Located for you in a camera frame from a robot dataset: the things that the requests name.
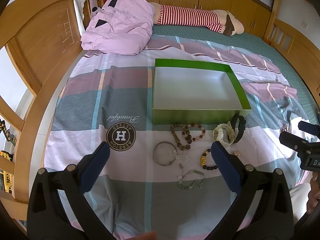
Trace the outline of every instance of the open box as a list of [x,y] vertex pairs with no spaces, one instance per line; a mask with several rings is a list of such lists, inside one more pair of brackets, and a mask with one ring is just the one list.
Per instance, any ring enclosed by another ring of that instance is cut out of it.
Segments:
[[226,64],[156,59],[153,75],[153,124],[219,124],[235,113],[246,116],[249,101]]

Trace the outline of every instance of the red and white striped shirt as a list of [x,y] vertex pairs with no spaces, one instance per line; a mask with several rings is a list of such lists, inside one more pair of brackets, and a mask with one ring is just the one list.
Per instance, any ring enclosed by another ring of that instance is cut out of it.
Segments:
[[221,32],[222,29],[219,18],[213,11],[169,5],[161,5],[157,24],[201,26],[214,32]]

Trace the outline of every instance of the pink quilt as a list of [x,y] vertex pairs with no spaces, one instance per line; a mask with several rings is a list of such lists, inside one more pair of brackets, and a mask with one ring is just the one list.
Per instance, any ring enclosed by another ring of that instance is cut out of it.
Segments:
[[83,34],[82,48],[122,55],[139,54],[152,35],[155,9],[146,0],[107,0]]

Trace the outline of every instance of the metal screw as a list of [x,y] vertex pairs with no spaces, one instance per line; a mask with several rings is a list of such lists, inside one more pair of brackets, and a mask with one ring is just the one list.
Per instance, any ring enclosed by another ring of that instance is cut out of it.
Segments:
[[45,169],[45,168],[41,168],[41,169],[39,169],[38,173],[39,173],[40,175],[42,175],[42,174],[44,174],[44,173],[45,173],[45,171],[46,171],[46,169]]
[[246,169],[247,171],[254,171],[254,167],[253,167],[252,165],[246,165],[246,166],[245,166],[245,169]]
[[279,174],[279,175],[282,175],[283,171],[281,169],[276,169],[276,173]]
[[68,171],[74,171],[76,169],[76,166],[74,164],[70,164],[67,166]]

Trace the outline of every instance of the wooden headboard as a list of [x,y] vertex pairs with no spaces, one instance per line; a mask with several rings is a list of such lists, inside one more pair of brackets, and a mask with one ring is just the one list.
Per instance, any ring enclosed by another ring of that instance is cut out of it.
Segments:
[[275,19],[267,40],[294,67],[320,106],[320,50],[301,32]]
[[[89,13],[86,0],[85,26]],[[0,97],[0,115],[19,132],[13,163],[0,156],[0,169],[13,174],[12,195],[0,191],[0,200],[12,218],[26,220],[36,135],[54,91],[82,51],[73,0],[15,0],[0,16],[0,48],[3,46],[34,95],[24,119]]]

